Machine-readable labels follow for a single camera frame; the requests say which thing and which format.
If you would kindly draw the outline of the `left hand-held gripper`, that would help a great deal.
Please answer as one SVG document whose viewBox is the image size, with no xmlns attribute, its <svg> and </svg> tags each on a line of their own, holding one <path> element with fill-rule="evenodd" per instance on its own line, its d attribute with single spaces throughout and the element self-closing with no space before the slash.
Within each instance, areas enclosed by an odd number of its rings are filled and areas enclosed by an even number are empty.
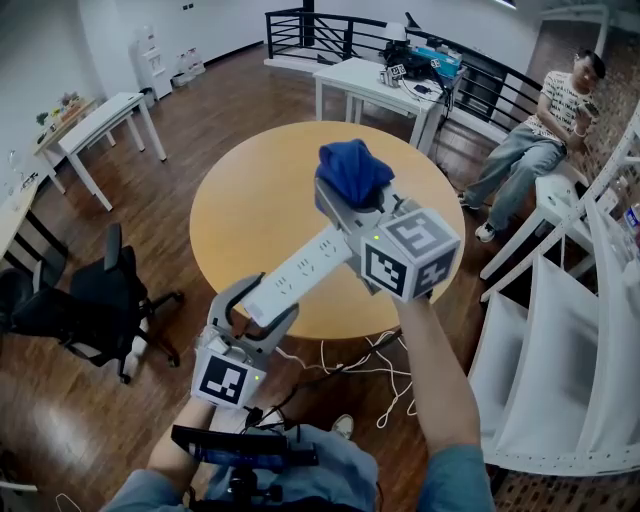
<svg viewBox="0 0 640 512">
<path fill-rule="evenodd" d="M 231 312 L 254 290 L 264 272 L 236 281 L 218 293 L 209 309 L 207 325 L 196 343 L 191 395 L 223 408 L 243 408 L 266 377 L 267 360 L 299 314 L 291 305 L 254 335 L 233 337 Z"/>
</svg>

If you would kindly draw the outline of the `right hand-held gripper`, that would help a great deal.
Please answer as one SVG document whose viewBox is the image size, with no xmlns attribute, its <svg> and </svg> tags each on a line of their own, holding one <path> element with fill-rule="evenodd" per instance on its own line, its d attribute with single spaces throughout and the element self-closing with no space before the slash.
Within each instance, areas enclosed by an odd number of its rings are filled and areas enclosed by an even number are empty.
<svg viewBox="0 0 640 512">
<path fill-rule="evenodd" d="M 353 251 L 348 265 L 372 295 L 384 291 L 408 302 L 429 296 L 449 278 L 461 238 L 436 210 L 402 196 L 392 182 L 354 207 L 329 182 L 316 178 L 315 201 L 345 232 Z"/>
</svg>

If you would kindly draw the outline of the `blue cloth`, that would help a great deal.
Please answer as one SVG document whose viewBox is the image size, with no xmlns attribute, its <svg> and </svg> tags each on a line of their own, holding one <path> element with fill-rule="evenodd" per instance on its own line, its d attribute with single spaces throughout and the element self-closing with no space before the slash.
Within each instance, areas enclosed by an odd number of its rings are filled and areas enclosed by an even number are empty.
<svg viewBox="0 0 640 512">
<path fill-rule="evenodd" d="M 394 178 L 391 167 L 374 157 L 361 139 L 319 149 L 315 177 L 326 181 L 351 207 L 364 207 L 373 193 Z"/>
</svg>

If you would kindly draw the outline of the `white power strip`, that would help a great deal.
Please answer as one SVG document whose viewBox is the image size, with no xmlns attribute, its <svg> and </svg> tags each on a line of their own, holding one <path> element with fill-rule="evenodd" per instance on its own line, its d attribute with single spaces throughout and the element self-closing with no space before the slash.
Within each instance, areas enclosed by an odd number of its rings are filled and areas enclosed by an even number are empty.
<svg viewBox="0 0 640 512">
<path fill-rule="evenodd" d="M 263 278 L 241 305 L 258 326 L 266 327 L 352 255 L 344 233 L 329 224 Z"/>
</svg>

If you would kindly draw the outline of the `person's left forearm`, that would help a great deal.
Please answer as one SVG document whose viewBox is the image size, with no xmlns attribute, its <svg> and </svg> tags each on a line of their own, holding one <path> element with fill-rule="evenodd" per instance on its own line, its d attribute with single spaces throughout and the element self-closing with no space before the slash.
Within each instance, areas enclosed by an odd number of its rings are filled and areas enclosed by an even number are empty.
<svg viewBox="0 0 640 512">
<path fill-rule="evenodd" d="M 192 455 L 191 444 L 209 428 L 215 409 L 212 403 L 191 397 L 152 449 L 146 468 L 177 487 L 187 486 L 199 464 Z"/>
</svg>

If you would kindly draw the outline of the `person's right forearm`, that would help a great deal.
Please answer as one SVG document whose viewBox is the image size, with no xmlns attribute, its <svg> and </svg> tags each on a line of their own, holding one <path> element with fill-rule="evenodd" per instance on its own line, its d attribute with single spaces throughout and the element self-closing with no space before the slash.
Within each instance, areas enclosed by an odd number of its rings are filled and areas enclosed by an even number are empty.
<svg viewBox="0 0 640 512">
<path fill-rule="evenodd" d="M 407 347 L 418 421 L 431 457 L 453 448 L 480 455 L 480 419 L 471 386 L 427 299 L 394 302 Z"/>
</svg>

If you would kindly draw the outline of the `black chest-mounted phone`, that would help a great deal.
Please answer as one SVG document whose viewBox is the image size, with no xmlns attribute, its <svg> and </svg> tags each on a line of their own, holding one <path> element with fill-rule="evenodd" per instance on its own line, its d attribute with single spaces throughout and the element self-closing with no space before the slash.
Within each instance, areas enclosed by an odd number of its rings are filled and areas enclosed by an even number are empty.
<svg viewBox="0 0 640 512">
<path fill-rule="evenodd" d="M 314 444 L 292 442 L 282 433 L 232 434 L 206 430 L 198 434 L 191 449 L 198 461 L 230 471 L 224 490 L 232 503 L 242 506 L 252 505 L 255 499 L 261 505 L 282 501 L 280 485 L 259 486 L 259 470 L 280 474 L 292 468 L 318 464 Z"/>
</svg>

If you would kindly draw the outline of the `white rectangular table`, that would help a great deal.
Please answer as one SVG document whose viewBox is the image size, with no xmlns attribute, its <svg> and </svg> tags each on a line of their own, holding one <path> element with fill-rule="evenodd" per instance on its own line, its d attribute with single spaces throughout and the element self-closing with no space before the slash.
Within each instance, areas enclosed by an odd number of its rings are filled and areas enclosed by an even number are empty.
<svg viewBox="0 0 640 512">
<path fill-rule="evenodd" d="M 380 63 L 351 58 L 316 71 L 313 74 L 316 119 L 323 119 L 324 88 L 332 87 L 345 94 L 346 122 L 359 124 L 366 104 L 412 117 L 409 144 L 429 154 L 441 117 L 453 103 L 453 92 L 433 80 L 402 78 L 397 87 L 385 85 L 380 78 L 383 70 Z"/>
<path fill-rule="evenodd" d="M 121 92 L 114 95 L 92 111 L 59 141 L 60 147 L 76 174 L 89 192 L 100 201 L 107 211 L 112 210 L 112 205 L 81 162 L 79 153 L 123 121 L 127 123 L 139 151 L 143 152 L 145 145 L 132 117 L 135 108 L 138 108 L 141 113 L 142 120 L 159 160 L 161 162 L 166 161 L 167 154 L 150 116 L 145 96 L 141 92 Z"/>
</svg>

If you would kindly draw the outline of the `black office chair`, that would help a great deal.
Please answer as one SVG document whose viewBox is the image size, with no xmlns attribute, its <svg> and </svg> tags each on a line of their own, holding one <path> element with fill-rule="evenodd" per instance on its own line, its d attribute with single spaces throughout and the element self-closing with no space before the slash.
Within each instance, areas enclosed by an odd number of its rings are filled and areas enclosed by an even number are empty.
<svg viewBox="0 0 640 512">
<path fill-rule="evenodd" d="M 151 340 L 141 322 L 170 300 L 183 302 L 184 294 L 171 291 L 149 298 L 134 249 L 123 244 L 120 224 L 107 228 L 104 256 L 77 270 L 67 291 L 46 284 L 42 274 L 41 263 L 32 276 L 16 268 L 0 272 L 0 335 L 55 338 L 96 367 L 116 360 L 123 384 L 131 381 L 125 362 L 137 337 L 164 352 L 170 366 L 180 364 L 174 347 Z"/>
</svg>

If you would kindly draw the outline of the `black electronics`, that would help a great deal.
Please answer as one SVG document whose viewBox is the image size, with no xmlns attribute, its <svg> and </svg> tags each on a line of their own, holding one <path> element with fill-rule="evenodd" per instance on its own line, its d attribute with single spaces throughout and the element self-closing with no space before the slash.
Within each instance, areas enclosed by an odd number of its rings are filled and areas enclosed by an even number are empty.
<svg viewBox="0 0 640 512">
<path fill-rule="evenodd" d="M 406 41 L 390 41 L 381 52 L 387 66 L 402 65 L 406 76 L 413 80 L 439 79 L 431 59 L 415 54 Z"/>
</svg>

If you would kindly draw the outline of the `blue box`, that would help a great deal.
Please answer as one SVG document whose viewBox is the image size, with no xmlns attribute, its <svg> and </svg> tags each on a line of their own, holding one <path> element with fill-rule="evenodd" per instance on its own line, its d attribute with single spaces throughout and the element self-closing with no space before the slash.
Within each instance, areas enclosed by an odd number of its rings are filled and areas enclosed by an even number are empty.
<svg viewBox="0 0 640 512">
<path fill-rule="evenodd" d="M 413 46 L 412 52 L 416 55 L 429 58 L 436 71 L 447 77 L 455 77 L 461 66 L 462 55 L 456 52 L 440 52 L 429 46 Z"/>
</svg>

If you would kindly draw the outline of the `black metal railing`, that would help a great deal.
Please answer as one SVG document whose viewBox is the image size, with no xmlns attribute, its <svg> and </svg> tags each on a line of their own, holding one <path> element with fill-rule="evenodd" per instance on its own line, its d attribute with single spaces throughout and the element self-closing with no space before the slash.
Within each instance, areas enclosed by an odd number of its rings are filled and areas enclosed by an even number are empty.
<svg viewBox="0 0 640 512">
<path fill-rule="evenodd" d="M 385 23 L 357 16 L 316 13 L 309 7 L 267 12 L 268 58 L 285 67 L 333 65 L 351 57 L 375 60 L 389 40 Z M 452 117 L 469 127 L 506 133 L 533 113 L 541 84 L 460 43 L 424 30 L 407 30 L 408 45 L 429 46 L 461 57 Z"/>
</svg>

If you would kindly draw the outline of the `pack of water bottles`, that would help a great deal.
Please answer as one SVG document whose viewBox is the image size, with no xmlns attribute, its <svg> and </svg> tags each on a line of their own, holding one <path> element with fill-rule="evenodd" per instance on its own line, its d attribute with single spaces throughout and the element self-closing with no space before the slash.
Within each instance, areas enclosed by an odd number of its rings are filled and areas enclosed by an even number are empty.
<svg viewBox="0 0 640 512">
<path fill-rule="evenodd" d="M 176 72 L 171 79 L 172 85 L 177 88 L 183 87 L 204 72 L 204 61 L 195 47 L 190 48 L 177 57 Z"/>
</svg>

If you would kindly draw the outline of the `white metal shelf rack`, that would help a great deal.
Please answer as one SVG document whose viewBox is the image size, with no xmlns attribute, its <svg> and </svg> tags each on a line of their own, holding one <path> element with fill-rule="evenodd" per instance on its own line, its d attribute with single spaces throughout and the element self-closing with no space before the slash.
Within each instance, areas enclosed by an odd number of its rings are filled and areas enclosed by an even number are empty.
<svg viewBox="0 0 640 512">
<path fill-rule="evenodd" d="M 597 178 L 565 219 L 591 234 L 595 263 L 563 237 L 493 292 L 469 380 L 487 463 L 507 470 L 593 476 L 640 470 L 640 286 L 612 241 L 596 198 L 615 172 L 640 164 L 640 102 Z"/>
</svg>

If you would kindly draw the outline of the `white water dispenser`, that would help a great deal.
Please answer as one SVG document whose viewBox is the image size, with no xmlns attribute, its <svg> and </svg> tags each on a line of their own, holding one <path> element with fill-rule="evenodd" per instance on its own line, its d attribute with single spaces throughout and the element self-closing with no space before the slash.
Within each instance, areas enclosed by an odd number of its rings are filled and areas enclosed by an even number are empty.
<svg viewBox="0 0 640 512">
<path fill-rule="evenodd" d="M 169 72 L 151 25 L 144 25 L 134 31 L 129 56 L 140 89 L 150 89 L 156 100 L 172 92 Z"/>
</svg>

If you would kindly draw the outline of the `beige curved desk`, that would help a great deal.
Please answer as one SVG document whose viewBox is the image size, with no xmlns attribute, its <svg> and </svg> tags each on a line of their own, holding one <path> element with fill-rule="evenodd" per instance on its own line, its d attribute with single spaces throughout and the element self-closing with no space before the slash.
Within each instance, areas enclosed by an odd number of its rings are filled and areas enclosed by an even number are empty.
<svg viewBox="0 0 640 512">
<path fill-rule="evenodd" d="M 14 194 L 0 206 L 0 259 L 5 259 L 10 265 L 29 275 L 32 275 L 33 271 L 11 253 L 10 247 L 13 242 L 16 242 L 36 263 L 43 259 L 42 255 L 19 233 L 27 214 L 31 212 L 36 192 L 37 184 L 31 182 L 16 189 Z"/>
</svg>

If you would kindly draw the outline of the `wooden side table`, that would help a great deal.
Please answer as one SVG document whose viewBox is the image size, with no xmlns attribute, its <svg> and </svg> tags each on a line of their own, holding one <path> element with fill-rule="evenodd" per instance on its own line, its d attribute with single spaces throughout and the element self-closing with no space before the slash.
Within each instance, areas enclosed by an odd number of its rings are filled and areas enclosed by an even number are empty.
<svg viewBox="0 0 640 512">
<path fill-rule="evenodd" d="M 71 105 L 68 113 L 64 116 L 57 117 L 44 132 L 37 138 L 33 146 L 33 155 L 38 158 L 44 165 L 46 176 L 51 180 L 53 185 L 61 194 L 66 193 L 66 189 L 57 178 L 55 164 L 49 158 L 48 151 L 51 147 L 58 144 L 59 141 L 81 120 L 88 116 L 97 108 L 95 99 L 78 100 Z"/>
</svg>

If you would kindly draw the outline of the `small white desk lamp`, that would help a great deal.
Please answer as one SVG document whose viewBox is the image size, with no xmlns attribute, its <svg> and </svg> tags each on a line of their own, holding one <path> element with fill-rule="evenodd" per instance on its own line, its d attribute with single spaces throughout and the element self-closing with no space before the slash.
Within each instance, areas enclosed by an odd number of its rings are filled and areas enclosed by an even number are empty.
<svg viewBox="0 0 640 512">
<path fill-rule="evenodd" d="M 38 172 L 34 171 L 30 165 L 26 163 L 25 158 L 16 149 L 9 151 L 8 164 L 15 176 L 16 189 L 24 190 L 37 181 Z"/>
</svg>

